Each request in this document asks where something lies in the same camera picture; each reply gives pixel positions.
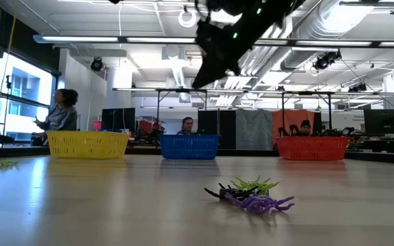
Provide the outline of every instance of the man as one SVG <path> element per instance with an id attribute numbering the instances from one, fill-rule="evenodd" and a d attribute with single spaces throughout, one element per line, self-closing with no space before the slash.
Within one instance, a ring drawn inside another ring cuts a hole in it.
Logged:
<path id="1" fill-rule="evenodd" d="M 300 125 L 300 133 L 297 136 L 307 137 L 310 135 L 311 125 L 309 124 L 309 120 L 302 121 Z"/>
<path id="2" fill-rule="evenodd" d="M 177 135 L 191 135 L 192 133 L 192 125 L 194 120 L 191 117 L 185 117 L 182 120 L 182 130 L 180 130 Z"/>

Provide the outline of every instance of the green object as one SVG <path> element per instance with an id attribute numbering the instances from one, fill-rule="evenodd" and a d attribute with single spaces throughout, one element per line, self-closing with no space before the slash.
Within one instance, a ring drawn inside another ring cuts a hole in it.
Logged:
<path id="1" fill-rule="evenodd" d="M 11 160 L 0 160 L 0 168 L 4 167 L 11 167 L 14 165 L 18 165 L 18 161 L 11 161 Z"/>
<path id="2" fill-rule="evenodd" d="M 231 180 L 231 183 L 232 183 L 232 185 L 234 185 L 235 187 L 237 187 L 240 190 L 248 190 L 253 187 L 258 187 L 258 191 L 260 194 L 266 193 L 271 188 L 275 187 L 276 185 L 279 185 L 279 182 L 267 184 L 267 182 L 270 181 L 270 178 L 268 178 L 262 182 L 259 182 L 260 178 L 261 178 L 261 176 L 258 176 L 258 178 L 255 181 L 246 182 L 246 181 L 242 180 L 241 178 L 236 177 L 236 179 L 238 179 L 238 181 L 239 181 L 239 184 L 237 184 L 236 182 L 234 182 L 232 180 Z"/>

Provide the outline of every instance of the toy spider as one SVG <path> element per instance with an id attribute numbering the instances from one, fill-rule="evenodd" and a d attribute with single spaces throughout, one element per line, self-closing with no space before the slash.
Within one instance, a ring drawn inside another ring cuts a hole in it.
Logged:
<path id="1" fill-rule="evenodd" d="M 266 194 L 268 192 L 268 190 L 270 190 L 271 188 L 273 188 L 279 184 L 279 182 L 267 184 L 267 182 L 270 180 L 270 178 L 264 180 L 263 182 L 259 182 L 260 178 L 261 178 L 261 176 L 258 176 L 256 181 L 246 182 L 246 181 L 242 180 L 241 178 L 236 177 L 236 179 L 238 179 L 238 181 L 239 181 L 239 184 L 233 182 L 232 180 L 231 180 L 231 183 L 232 183 L 232 185 L 234 185 L 235 187 L 237 187 L 240 190 L 246 190 L 246 189 L 250 189 L 252 187 L 258 187 L 257 194 L 261 194 L 261 195 Z"/>
<path id="2" fill-rule="evenodd" d="M 244 201 L 247 197 L 253 194 L 255 189 L 258 188 L 258 186 L 256 186 L 248 190 L 240 190 L 232 188 L 230 185 L 228 185 L 228 188 L 226 189 L 226 187 L 224 187 L 222 184 L 218 183 L 218 185 L 221 187 L 218 194 L 206 188 L 205 191 L 220 200 L 225 200 L 226 194 L 229 194 L 231 197 L 234 197 L 238 201 Z"/>
<path id="3" fill-rule="evenodd" d="M 272 198 L 264 195 L 252 195 L 244 201 L 236 199 L 229 193 L 227 193 L 225 197 L 238 205 L 240 208 L 246 208 L 249 213 L 255 212 L 257 215 L 268 213 L 272 208 L 275 208 L 279 211 L 286 211 L 294 206 L 294 203 L 290 203 L 287 206 L 281 206 L 285 202 L 294 199 L 293 196 L 287 197 L 283 200 L 273 200 Z"/>

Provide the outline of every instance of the black monitor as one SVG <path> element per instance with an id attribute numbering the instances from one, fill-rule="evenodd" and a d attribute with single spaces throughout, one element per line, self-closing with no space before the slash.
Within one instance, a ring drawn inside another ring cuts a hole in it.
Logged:
<path id="1" fill-rule="evenodd" d="M 394 134 L 394 109 L 365 109 L 366 134 Z"/>
<path id="2" fill-rule="evenodd" d="M 107 131 L 129 129 L 129 131 L 135 132 L 135 114 L 135 108 L 103 109 L 101 129 Z"/>

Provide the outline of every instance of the yellow basket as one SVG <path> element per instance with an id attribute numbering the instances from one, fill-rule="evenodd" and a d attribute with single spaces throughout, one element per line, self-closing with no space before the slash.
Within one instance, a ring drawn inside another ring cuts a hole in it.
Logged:
<path id="1" fill-rule="evenodd" d="M 115 159 L 124 156 L 130 135 L 109 132 L 47 131 L 51 156 Z"/>

